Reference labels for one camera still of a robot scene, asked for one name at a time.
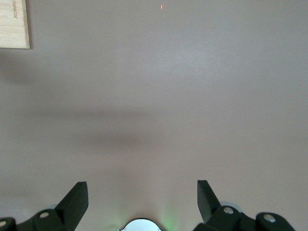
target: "light wood block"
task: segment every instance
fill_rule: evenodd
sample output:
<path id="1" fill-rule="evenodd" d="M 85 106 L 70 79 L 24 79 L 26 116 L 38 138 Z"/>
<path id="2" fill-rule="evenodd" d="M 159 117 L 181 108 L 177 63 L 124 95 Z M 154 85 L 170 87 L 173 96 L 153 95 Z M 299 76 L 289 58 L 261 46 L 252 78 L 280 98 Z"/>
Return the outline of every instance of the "light wood block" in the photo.
<path id="1" fill-rule="evenodd" d="M 30 48 L 25 0 L 0 0 L 0 48 Z"/>

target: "screw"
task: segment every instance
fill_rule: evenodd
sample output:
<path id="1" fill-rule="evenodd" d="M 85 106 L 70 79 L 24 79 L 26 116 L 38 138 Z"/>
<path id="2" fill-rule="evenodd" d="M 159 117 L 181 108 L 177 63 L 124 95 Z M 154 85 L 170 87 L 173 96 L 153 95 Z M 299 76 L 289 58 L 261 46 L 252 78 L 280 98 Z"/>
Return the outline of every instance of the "screw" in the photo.
<path id="1" fill-rule="evenodd" d="M 265 214 L 263 217 L 264 217 L 265 220 L 267 220 L 270 223 L 276 222 L 276 219 L 270 214 Z"/>
<path id="2" fill-rule="evenodd" d="M 49 212 L 44 212 L 44 213 L 41 213 L 39 218 L 46 218 L 49 216 Z"/>
<path id="3" fill-rule="evenodd" d="M 6 225 L 6 221 L 5 220 L 0 221 L 0 227 L 5 226 L 5 225 Z"/>
<path id="4" fill-rule="evenodd" d="M 226 214 L 233 214 L 233 213 L 234 213 L 233 209 L 231 209 L 230 207 L 225 207 L 225 208 L 223 209 L 223 211 L 224 211 Z"/>

